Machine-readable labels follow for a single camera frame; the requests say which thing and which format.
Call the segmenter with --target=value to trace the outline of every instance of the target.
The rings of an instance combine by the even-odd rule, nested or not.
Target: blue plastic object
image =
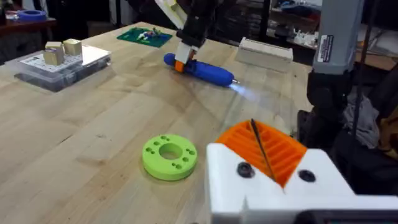
[[[21,10],[17,12],[18,21],[21,22],[40,22],[47,20],[47,14],[39,10]]]
[[[174,67],[175,54],[167,53],[164,55],[164,62]],[[184,73],[191,74],[194,77],[219,86],[229,86],[234,80],[234,75],[231,72],[196,60],[189,60],[187,62],[184,67]]]

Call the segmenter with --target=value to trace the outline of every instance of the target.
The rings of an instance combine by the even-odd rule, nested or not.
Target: label
[[[329,62],[333,46],[332,35],[322,35],[319,42],[318,62]]]

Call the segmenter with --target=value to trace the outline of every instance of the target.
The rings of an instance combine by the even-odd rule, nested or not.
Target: black screw
[[[247,162],[241,162],[238,164],[238,174],[244,178],[251,178],[254,176],[254,170]]]
[[[315,180],[317,179],[317,178],[315,178],[315,174],[309,170],[300,170],[298,172],[298,176],[302,180],[309,182],[309,183],[315,182]]]

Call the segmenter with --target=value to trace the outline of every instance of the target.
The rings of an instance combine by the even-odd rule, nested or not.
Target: cube
[[[81,54],[81,41],[75,39],[68,39],[63,42],[65,53],[67,55],[80,55]]]
[[[45,48],[56,48],[59,49],[60,52],[63,54],[63,47],[61,42],[55,42],[55,41],[48,41],[45,45]]]
[[[44,50],[43,58],[47,65],[60,65],[63,63],[63,52],[55,47],[49,47]]]

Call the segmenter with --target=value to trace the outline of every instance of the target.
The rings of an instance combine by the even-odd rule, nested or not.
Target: sticker
[[[77,56],[72,56],[72,55],[64,55],[64,61],[60,65],[47,65],[44,62],[43,54],[38,54],[33,57],[26,58],[24,60],[21,60],[20,62],[30,65],[48,72],[59,72],[73,64],[76,64],[78,62],[82,61],[81,55]]]
[[[322,35],[319,43],[318,62],[329,62],[333,46],[333,35]]]

